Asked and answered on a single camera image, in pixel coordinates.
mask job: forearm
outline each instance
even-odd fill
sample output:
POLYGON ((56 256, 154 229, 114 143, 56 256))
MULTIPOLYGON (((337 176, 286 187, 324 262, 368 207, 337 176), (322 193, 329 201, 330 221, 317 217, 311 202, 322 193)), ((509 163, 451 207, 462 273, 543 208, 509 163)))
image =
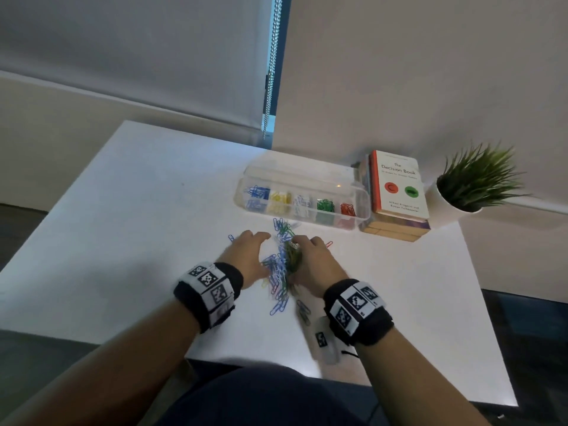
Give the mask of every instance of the forearm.
POLYGON ((373 346, 355 348, 393 425, 489 424, 397 329, 373 346))
POLYGON ((168 301, 74 364, 3 425, 136 424, 198 333, 194 316, 168 301))

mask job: table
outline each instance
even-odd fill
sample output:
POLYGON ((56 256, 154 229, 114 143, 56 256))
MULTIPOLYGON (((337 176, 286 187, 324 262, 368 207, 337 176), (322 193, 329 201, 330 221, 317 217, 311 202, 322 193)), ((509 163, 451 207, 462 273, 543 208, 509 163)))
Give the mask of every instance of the table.
MULTIPOLYGON (((171 298, 179 275, 217 257, 229 234, 274 233, 272 217, 235 204, 257 159, 353 177, 349 167, 125 121, 0 273, 0 327, 103 343, 171 298)), ((296 232, 333 241, 346 271, 375 287, 396 326, 465 397, 516 405, 457 223, 415 243, 306 222, 296 232)), ((261 256, 275 246, 267 241, 261 256)), ((243 291, 231 319, 188 357, 326 376, 294 307, 271 316, 274 303, 259 283, 243 291)))

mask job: green plant leaves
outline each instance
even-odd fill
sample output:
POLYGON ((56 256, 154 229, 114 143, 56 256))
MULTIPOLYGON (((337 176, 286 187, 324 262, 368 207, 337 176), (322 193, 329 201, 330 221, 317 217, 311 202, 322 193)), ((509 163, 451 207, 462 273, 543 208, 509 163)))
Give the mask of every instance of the green plant leaves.
POLYGON ((497 206, 510 197, 527 196, 512 190, 522 188, 521 172, 515 171, 511 159, 513 148, 499 149, 482 143, 446 158, 444 173, 437 179, 438 191, 452 206, 475 212, 497 206))

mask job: plastic device on wrist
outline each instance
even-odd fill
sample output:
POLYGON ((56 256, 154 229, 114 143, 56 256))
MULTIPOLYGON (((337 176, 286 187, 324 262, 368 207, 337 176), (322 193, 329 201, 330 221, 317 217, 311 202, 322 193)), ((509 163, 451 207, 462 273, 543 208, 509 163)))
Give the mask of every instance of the plastic device on wrist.
POLYGON ((366 282, 343 279, 323 296, 330 329, 347 345, 373 345, 394 327, 385 302, 366 282))
POLYGON ((204 333, 231 315, 242 287, 243 275, 235 266, 202 262, 180 277, 174 296, 193 313, 204 333))

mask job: right hand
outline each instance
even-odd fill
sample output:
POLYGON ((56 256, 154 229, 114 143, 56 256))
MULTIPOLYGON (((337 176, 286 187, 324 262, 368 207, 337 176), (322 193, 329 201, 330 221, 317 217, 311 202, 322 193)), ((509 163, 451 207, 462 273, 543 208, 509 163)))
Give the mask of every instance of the right hand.
POLYGON ((292 238, 302 250, 302 264, 290 275, 289 282, 306 287, 311 294, 322 298, 325 291, 342 279, 349 278, 325 247, 322 238, 296 235, 292 238))

